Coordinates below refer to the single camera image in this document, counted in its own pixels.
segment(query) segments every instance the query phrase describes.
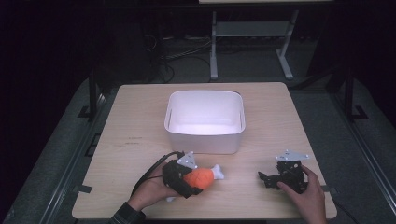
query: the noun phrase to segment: white bracket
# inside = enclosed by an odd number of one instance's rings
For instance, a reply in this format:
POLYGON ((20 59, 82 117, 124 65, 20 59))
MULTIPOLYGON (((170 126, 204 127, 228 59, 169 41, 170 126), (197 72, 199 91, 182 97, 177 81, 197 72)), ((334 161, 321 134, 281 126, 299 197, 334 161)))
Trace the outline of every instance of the white bracket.
POLYGON ((309 156, 286 149, 285 153, 275 157, 277 161, 302 161, 308 160, 309 156))
POLYGON ((198 166, 195 164, 194 152, 192 151, 184 155, 184 157, 178 159, 177 164, 191 169, 198 168, 198 166))

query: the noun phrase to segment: person's left hand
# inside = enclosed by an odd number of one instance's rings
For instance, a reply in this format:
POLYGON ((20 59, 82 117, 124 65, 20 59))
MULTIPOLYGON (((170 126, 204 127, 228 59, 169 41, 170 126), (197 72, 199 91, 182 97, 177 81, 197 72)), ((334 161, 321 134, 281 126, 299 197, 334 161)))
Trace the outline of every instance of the person's left hand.
POLYGON ((301 168, 308 176, 308 187, 304 193, 298 194, 294 189, 291 189, 288 185, 280 181, 277 182, 277 185, 283 189, 297 205, 300 214, 307 223, 327 223, 325 195, 320 186, 318 176, 303 165, 301 168))
POLYGON ((134 195, 128 200, 128 204, 136 211, 141 211, 143 208, 153 205, 156 202, 167 197, 176 197, 178 193, 173 189, 166 187, 163 183, 163 167, 166 162, 161 163, 149 177, 154 177, 144 181, 136 190, 134 195))

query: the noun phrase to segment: sleeve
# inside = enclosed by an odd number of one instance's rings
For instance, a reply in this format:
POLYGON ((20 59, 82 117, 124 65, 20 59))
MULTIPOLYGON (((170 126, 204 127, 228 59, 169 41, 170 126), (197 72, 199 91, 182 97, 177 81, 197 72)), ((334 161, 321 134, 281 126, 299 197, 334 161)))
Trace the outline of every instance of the sleeve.
POLYGON ((108 224, 138 224, 143 223, 145 218, 143 212, 137 212, 128 203, 124 203, 108 224))

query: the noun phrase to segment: white bin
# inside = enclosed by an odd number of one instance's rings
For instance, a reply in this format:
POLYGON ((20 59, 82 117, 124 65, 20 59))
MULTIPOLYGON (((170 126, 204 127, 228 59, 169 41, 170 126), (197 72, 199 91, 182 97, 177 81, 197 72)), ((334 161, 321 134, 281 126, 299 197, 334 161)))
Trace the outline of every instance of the white bin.
POLYGON ((233 154, 246 127, 242 97, 234 91, 176 91, 164 126, 175 151, 233 154))

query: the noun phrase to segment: wooden table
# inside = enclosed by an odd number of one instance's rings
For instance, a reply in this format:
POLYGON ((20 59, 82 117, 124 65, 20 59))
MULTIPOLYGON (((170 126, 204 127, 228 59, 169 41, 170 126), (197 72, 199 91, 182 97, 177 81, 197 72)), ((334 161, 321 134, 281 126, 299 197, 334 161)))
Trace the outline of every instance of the wooden table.
MULTIPOLYGON (((169 96, 182 90, 238 91, 247 127, 233 155, 195 154, 200 167, 218 163, 225 174, 189 199, 159 202, 144 209, 148 218, 296 218, 296 207, 281 190, 267 189, 257 172, 277 175, 275 156, 286 149, 310 155, 303 164, 325 185, 287 87, 282 83, 209 83, 127 85, 119 89, 84 186, 73 209, 75 218, 109 218, 129 199, 138 178, 172 151, 163 125, 169 96)), ((336 216, 326 193, 327 218, 336 216)))

